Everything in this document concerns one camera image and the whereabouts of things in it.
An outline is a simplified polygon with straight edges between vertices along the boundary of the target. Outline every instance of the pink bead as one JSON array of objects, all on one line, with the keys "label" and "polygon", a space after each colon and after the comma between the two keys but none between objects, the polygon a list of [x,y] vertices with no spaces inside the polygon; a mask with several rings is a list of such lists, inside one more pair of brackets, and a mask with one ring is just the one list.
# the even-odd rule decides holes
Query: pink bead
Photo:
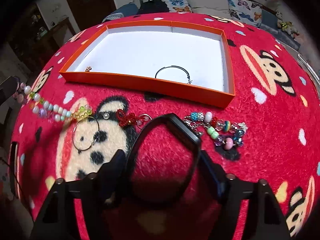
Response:
[{"label": "pink bead", "polygon": [[226,143],[225,143],[225,145],[224,145],[224,149],[225,149],[226,151],[228,151],[228,150],[230,150],[232,147],[233,147],[233,140],[232,140],[230,137],[226,138]]}]

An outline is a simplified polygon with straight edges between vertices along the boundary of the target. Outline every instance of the beaded keychain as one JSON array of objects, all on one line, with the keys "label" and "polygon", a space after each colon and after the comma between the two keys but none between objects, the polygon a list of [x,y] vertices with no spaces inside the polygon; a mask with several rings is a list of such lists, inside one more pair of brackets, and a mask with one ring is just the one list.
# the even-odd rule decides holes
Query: beaded keychain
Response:
[{"label": "beaded keychain", "polygon": [[[208,135],[214,140],[216,146],[223,145],[225,150],[230,150],[232,147],[243,146],[242,136],[245,135],[248,127],[244,122],[231,123],[230,121],[223,121],[213,116],[211,112],[207,112],[205,115],[202,112],[192,112],[189,116],[185,116],[183,121],[199,136],[203,135],[203,132],[197,130],[198,127],[203,126]],[[227,137],[218,132],[231,133],[233,137]]]}]

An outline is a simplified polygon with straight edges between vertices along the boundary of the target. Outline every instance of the white pillow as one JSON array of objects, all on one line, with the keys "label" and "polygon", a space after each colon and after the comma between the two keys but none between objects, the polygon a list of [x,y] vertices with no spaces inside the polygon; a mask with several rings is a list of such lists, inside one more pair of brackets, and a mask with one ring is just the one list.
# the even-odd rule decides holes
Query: white pillow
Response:
[{"label": "white pillow", "polygon": [[213,15],[213,16],[231,19],[229,10],[215,10],[211,8],[192,8],[191,10],[193,13],[202,13],[206,15]]},{"label": "white pillow", "polygon": [[229,10],[228,0],[187,0],[192,8],[211,8],[214,10]]}]

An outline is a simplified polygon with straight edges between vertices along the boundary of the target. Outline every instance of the blue sparkly bead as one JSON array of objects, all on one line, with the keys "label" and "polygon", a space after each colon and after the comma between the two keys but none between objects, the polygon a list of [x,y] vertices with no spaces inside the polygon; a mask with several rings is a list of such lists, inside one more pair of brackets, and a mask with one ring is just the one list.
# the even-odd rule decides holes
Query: blue sparkly bead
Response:
[{"label": "blue sparkly bead", "polygon": [[194,122],[198,121],[198,113],[197,112],[192,112],[190,117],[191,117],[192,121],[194,121]]}]

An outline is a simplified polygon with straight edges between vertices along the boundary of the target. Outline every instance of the rainbow bead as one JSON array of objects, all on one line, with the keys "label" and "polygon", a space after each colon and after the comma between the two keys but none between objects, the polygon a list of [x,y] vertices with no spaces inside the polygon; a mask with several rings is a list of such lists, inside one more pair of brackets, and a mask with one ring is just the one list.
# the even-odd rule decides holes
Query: rainbow bead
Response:
[{"label": "rainbow bead", "polygon": [[225,121],[225,122],[224,122],[223,131],[224,131],[224,132],[228,132],[228,131],[230,130],[230,127],[231,127],[231,122],[230,122],[230,121]]}]

